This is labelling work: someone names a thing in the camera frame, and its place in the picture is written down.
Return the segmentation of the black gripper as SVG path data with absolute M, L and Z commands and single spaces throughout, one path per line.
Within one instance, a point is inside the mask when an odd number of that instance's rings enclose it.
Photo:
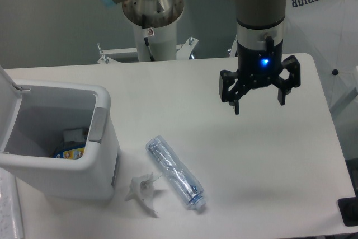
M 219 95 L 239 115 L 239 100 L 251 89 L 267 87 L 275 80 L 278 88 L 277 99 L 285 105 L 286 96 L 291 89 L 301 85 L 300 63 L 294 55 L 281 62 L 283 41 L 274 45 L 273 41 L 264 42 L 264 50 L 252 50 L 238 43 L 238 69 L 236 72 L 221 70 Z M 282 70 L 289 72 L 287 79 L 279 76 Z

